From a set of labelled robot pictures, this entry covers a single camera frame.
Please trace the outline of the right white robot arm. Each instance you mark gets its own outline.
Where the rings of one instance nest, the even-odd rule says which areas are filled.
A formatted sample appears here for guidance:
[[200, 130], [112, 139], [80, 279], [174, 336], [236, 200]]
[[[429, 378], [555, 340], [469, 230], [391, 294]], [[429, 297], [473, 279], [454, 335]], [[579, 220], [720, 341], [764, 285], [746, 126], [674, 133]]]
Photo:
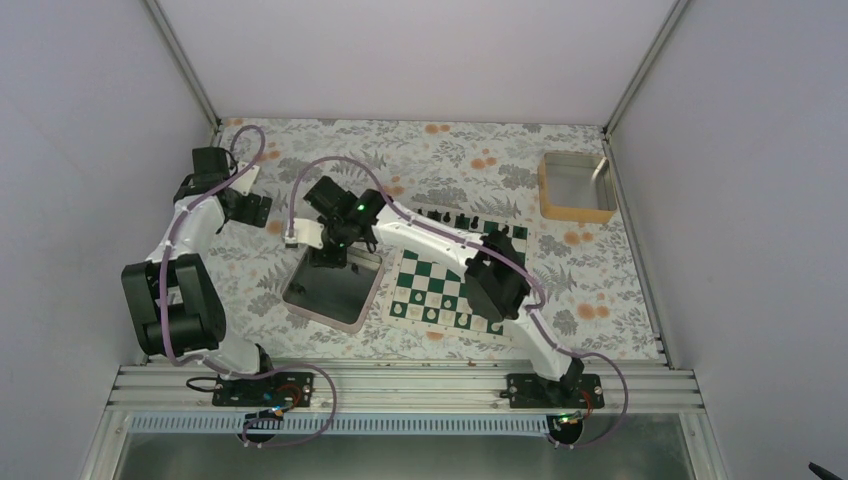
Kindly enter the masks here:
[[313, 265], [342, 267], [348, 249], [357, 242], [403, 248], [438, 263], [462, 276], [472, 312], [500, 323], [528, 354], [549, 404], [565, 407], [578, 397], [583, 363], [558, 344], [544, 321], [541, 286], [508, 235], [449, 227], [402, 206], [381, 189], [355, 196], [328, 176], [321, 177], [303, 199], [318, 217], [289, 216], [285, 241], [309, 246]]

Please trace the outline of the pink metal tray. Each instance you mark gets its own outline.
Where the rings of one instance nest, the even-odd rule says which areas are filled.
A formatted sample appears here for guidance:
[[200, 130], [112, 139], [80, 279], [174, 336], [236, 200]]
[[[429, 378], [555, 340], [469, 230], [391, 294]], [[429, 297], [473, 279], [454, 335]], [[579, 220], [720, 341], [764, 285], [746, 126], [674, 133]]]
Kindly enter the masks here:
[[[351, 265], [359, 265], [359, 273]], [[302, 256], [283, 291], [287, 309], [308, 320], [347, 334], [356, 334], [367, 319], [385, 273], [383, 258], [366, 250], [348, 251], [344, 268], [312, 267], [308, 251]], [[298, 283], [306, 292], [291, 295], [289, 285]]]

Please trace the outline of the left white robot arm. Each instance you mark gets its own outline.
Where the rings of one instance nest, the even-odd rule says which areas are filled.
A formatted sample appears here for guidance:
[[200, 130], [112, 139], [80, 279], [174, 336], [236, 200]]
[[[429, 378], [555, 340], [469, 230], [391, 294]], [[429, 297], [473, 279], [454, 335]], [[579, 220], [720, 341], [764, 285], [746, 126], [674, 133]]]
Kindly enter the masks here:
[[278, 391], [270, 357], [228, 329], [204, 260], [226, 223], [265, 227], [272, 200], [251, 190], [258, 167], [238, 164], [224, 148], [196, 148], [192, 162], [194, 170], [173, 197], [174, 215], [159, 245], [121, 273], [134, 332], [148, 356], [211, 361], [224, 376], [241, 376], [239, 392], [263, 405]]

